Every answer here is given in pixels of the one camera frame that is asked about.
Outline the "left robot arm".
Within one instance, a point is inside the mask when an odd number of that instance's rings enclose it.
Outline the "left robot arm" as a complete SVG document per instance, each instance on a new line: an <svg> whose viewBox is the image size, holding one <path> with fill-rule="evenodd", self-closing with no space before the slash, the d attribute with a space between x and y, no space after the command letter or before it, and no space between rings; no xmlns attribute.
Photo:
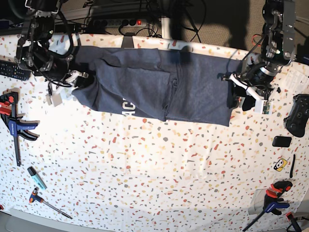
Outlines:
<svg viewBox="0 0 309 232"><path fill-rule="evenodd" d="M272 81L295 58L295 1L267 0L262 15L265 21L262 36L254 46L261 47L261 54L256 61L251 61L252 51L249 51L236 70L227 72L221 79L229 83L228 108L237 108L243 98L243 111L254 109L269 115L271 95L279 90Z"/></svg>

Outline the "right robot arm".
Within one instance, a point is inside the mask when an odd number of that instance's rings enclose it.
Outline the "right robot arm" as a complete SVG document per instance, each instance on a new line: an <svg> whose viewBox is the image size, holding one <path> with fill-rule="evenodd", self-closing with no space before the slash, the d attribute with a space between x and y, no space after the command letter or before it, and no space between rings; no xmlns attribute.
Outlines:
<svg viewBox="0 0 309 232"><path fill-rule="evenodd" d="M13 0L8 3L15 16L23 19L26 24L17 43L15 62L19 68L45 78L48 83L46 98L49 105L62 104L61 92L65 88L75 87L78 80L88 78L85 72L69 69L74 58L74 42L68 22L61 11L64 1L27 0L26 13L20 12ZM57 17L63 22L70 42L64 54L49 49Z"/></svg>

